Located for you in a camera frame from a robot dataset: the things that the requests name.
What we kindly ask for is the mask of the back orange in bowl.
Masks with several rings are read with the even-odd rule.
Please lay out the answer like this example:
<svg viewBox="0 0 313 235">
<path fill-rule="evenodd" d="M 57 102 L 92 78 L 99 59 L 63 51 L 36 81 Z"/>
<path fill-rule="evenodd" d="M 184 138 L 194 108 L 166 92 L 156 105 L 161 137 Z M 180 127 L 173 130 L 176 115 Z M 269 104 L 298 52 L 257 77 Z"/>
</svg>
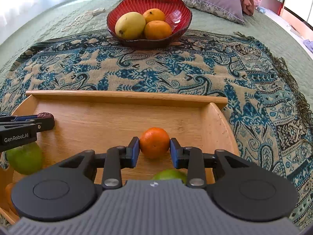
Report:
<svg viewBox="0 0 313 235">
<path fill-rule="evenodd" d="M 165 14 L 157 8 L 152 8 L 143 13 L 146 24 L 151 21 L 165 21 Z"/>
</svg>

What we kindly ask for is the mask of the green quilted bedspread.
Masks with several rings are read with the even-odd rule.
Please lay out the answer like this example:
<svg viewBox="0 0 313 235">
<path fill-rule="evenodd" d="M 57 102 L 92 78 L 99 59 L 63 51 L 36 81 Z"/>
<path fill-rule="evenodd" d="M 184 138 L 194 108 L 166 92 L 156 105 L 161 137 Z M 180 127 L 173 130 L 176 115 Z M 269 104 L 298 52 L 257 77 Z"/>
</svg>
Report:
<svg viewBox="0 0 313 235">
<path fill-rule="evenodd" d="M 1 44 L 1 81 L 13 63 L 34 43 L 70 34 L 105 29 L 107 14 L 121 0 L 78 0 L 36 16 Z M 283 27 L 266 14 L 255 11 L 245 16 L 241 25 L 197 9 L 191 9 L 191 30 L 221 34 L 241 32 L 262 42 L 270 51 L 283 57 L 297 82 L 312 80 L 312 58 Z"/>
</svg>

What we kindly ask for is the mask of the large green apple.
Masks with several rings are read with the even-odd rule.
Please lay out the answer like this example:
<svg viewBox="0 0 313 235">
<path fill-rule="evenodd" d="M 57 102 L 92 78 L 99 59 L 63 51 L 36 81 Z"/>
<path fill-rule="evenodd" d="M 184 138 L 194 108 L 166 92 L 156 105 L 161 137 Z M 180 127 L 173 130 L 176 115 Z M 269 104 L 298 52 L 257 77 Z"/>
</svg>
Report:
<svg viewBox="0 0 313 235">
<path fill-rule="evenodd" d="M 42 150 L 36 142 L 6 151 L 10 166 L 18 173 L 31 175 L 42 169 Z"/>
</svg>

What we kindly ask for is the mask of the blue paisley blanket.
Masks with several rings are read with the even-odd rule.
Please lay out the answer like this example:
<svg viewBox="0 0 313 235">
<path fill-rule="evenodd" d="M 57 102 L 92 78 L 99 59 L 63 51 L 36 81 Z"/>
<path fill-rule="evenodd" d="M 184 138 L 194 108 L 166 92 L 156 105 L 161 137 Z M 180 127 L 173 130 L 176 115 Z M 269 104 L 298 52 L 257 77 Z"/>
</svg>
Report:
<svg viewBox="0 0 313 235">
<path fill-rule="evenodd" d="M 299 200 L 290 215 L 312 223 L 312 111 L 285 60 L 242 33 L 189 30 L 157 50 L 124 47 L 106 30 L 38 42 L 1 83 L 1 113 L 28 90 L 101 90 L 226 97 L 240 156 L 285 177 Z"/>
</svg>

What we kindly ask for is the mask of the red ribbed bowl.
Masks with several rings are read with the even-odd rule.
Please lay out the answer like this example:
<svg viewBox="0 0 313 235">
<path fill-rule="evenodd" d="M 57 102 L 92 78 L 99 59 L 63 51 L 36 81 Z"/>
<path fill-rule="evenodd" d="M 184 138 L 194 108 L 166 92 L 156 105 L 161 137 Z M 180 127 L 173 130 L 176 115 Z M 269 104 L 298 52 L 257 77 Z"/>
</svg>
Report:
<svg viewBox="0 0 313 235">
<path fill-rule="evenodd" d="M 182 0 L 123 0 L 107 16 L 107 27 L 122 45 L 165 48 L 189 28 L 192 12 Z"/>
</svg>

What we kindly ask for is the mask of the orange mandarin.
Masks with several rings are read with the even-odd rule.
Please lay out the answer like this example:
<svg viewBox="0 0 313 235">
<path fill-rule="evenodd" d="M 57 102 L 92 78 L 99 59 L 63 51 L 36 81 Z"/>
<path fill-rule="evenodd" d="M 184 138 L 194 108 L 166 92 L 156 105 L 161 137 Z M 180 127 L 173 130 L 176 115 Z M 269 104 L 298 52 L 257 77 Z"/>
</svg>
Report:
<svg viewBox="0 0 313 235">
<path fill-rule="evenodd" d="M 139 148 L 145 157 L 157 159 L 166 154 L 170 148 L 169 135 L 162 128 L 149 128 L 141 135 Z"/>
</svg>

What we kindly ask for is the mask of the front orange in bowl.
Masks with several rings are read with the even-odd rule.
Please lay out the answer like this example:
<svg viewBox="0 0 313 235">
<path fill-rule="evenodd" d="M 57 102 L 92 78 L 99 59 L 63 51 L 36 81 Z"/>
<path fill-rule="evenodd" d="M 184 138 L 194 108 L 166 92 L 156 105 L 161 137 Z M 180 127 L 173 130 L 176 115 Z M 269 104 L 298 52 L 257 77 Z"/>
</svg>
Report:
<svg viewBox="0 0 313 235">
<path fill-rule="evenodd" d="M 171 26 L 160 20 L 154 20 L 146 24 L 144 35 L 148 40 L 161 40 L 172 35 Z"/>
</svg>

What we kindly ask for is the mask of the large brownish orange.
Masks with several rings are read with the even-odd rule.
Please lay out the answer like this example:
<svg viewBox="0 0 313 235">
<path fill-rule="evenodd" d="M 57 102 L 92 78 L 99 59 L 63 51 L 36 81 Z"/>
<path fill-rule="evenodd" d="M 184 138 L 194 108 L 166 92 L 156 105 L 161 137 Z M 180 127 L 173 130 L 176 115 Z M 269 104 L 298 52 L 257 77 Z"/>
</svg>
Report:
<svg viewBox="0 0 313 235">
<path fill-rule="evenodd" d="M 12 203 L 12 199 L 11 199 L 11 194 L 12 194 L 12 189 L 15 186 L 15 183 L 9 183 L 6 187 L 5 187 L 5 197 L 6 200 L 8 202 L 8 205 L 10 207 L 10 210 L 15 214 L 18 215 L 13 203 Z"/>
</svg>

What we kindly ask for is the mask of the wooden bamboo tray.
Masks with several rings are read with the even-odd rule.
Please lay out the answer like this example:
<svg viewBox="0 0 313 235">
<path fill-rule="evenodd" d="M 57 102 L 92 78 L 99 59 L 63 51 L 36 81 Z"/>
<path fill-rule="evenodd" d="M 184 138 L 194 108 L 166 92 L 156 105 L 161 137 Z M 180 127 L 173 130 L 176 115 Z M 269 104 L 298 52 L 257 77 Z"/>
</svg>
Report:
<svg viewBox="0 0 313 235">
<path fill-rule="evenodd" d="M 111 91 L 29 91 L 13 116 L 53 114 L 52 130 L 37 133 L 42 150 L 42 169 L 21 176 L 12 167 L 1 169 L 1 213 L 10 223 L 26 217 L 39 222 L 76 219 L 87 212 L 104 193 L 123 189 L 125 181 L 143 183 L 167 168 L 174 168 L 170 148 L 157 159 L 139 149 L 133 169 L 121 169 L 122 187 L 103 189 L 106 152 L 128 146 L 133 137 L 152 127 L 164 129 L 182 147 L 192 146 L 205 154 L 226 150 L 238 155 L 233 132 L 222 114 L 224 97 L 144 92 Z M 15 183 L 12 203 L 5 187 Z"/>
</svg>

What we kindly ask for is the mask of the red dried date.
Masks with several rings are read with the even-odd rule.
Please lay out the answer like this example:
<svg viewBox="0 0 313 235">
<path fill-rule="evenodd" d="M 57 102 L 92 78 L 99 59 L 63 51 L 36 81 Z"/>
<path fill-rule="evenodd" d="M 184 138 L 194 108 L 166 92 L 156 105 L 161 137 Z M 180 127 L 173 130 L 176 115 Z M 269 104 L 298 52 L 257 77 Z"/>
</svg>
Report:
<svg viewBox="0 0 313 235">
<path fill-rule="evenodd" d="M 54 119 L 54 116 L 53 116 L 53 114 L 48 113 L 48 112 L 40 112 L 40 113 L 37 114 L 37 118 L 40 118 L 40 119 L 45 119 L 45 118 Z"/>
</svg>

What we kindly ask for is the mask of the blue clothes on floor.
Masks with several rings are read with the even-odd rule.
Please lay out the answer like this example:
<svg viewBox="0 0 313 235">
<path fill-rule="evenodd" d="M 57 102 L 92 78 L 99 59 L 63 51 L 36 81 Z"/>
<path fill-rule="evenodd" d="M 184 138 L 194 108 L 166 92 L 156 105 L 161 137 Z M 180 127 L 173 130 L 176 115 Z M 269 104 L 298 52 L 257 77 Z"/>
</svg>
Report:
<svg viewBox="0 0 313 235">
<path fill-rule="evenodd" d="M 303 41 L 303 44 L 313 53 L 313 41 L 306 39 Z"/>
</svg>

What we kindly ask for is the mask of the orange in bowl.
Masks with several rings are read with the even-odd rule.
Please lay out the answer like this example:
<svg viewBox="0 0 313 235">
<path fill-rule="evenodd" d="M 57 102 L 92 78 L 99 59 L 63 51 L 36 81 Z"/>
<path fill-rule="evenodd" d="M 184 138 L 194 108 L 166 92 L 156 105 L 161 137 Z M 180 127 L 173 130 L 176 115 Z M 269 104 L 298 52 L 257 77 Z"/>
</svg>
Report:
<svg viewBox="0 0 313 235">
<path fill-rule="evenodd" d="M 165 14 L 157 8 L 152 8 L 143 13 L 146 24 L 151 21 L 165 21 Z"/>
<path fill-rule="evenodd" d="M 171 26 L 160 20 L 154 20 L 146 24 L 144 35 L 148 40 L 161 40 L 172 35 Z"/>
</svg>

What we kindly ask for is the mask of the small green apple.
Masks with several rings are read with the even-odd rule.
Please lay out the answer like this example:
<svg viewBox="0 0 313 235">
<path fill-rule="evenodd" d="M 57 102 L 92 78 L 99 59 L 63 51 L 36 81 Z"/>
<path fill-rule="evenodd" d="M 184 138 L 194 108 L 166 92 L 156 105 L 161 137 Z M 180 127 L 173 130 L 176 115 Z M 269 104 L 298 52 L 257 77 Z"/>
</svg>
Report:
<svg viewBox="0 0 313 235">
<path fill-rule="evenodd" d="M 155 174 L 153 180 L 180 179 L 184 184 L 187 183 L 187 174 L 176 169 L 169 169 Z"/>
</svg>

